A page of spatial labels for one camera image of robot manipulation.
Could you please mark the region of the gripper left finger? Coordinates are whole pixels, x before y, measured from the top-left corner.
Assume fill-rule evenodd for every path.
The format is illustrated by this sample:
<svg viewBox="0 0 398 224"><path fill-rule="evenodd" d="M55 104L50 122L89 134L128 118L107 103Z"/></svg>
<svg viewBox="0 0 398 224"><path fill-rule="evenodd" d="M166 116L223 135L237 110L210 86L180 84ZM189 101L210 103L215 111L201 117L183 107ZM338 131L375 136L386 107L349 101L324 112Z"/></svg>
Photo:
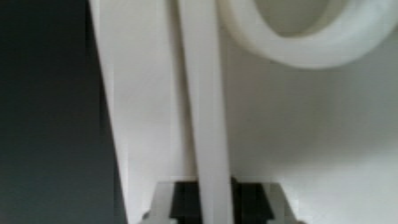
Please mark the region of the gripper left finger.
<svg viewBox="0 0 398 224"><path fill-rule="evenodd" d="M196 182L162 182L157 185L151 208L141 224L203 224Z"/></svg>

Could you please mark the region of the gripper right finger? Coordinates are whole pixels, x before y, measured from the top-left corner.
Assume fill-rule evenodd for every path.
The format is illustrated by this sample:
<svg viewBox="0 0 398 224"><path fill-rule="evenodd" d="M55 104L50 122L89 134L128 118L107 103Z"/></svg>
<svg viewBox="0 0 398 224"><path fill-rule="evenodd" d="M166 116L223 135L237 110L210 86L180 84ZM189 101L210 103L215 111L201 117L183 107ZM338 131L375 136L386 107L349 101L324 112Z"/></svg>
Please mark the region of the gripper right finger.
<svg viewBox="0 0 398 224"><path fill-rule="evenodd" d="M235 224L302 224L279 183L231 179Z"/></svg>

